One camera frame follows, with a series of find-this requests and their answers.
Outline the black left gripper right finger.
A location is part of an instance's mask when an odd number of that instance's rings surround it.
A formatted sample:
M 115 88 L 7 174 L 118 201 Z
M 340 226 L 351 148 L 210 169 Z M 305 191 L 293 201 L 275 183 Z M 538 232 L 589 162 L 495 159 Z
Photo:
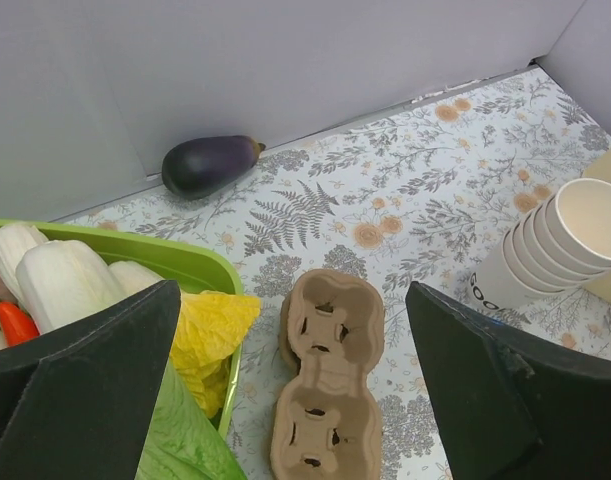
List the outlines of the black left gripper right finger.
M 611 361 L 419 282 L 406 307 L 456 479 L 611 479 Z

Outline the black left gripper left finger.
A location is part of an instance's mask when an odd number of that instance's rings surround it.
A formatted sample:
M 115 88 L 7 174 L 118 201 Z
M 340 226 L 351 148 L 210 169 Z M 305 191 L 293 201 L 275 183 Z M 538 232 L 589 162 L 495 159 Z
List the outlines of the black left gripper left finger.
M 0 479 L 132 479 L 180 309 L 166 280 L 0 350 Z

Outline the stack of white paper cups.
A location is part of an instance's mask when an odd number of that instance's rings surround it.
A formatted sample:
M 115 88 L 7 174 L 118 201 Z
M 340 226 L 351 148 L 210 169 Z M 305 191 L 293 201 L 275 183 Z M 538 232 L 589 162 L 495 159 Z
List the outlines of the stack of white paper cups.
M 611 272 L 611 183 L 564 184 L 512 226 L 472 271 L 467 291 L 487 311 L 513 309 Z

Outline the brown pulp cup carrier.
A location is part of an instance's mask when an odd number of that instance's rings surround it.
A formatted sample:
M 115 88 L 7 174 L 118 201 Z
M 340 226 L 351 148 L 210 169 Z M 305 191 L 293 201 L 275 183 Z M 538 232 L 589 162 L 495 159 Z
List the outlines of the brown pulp cup carrier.
M 275 407 L 277 479 L 377 479 L 382 415 L 367 385 L 384 351 L 384 306 L 368 282 L 301 275 L 281 308 L 279 349 L 296 371 Z

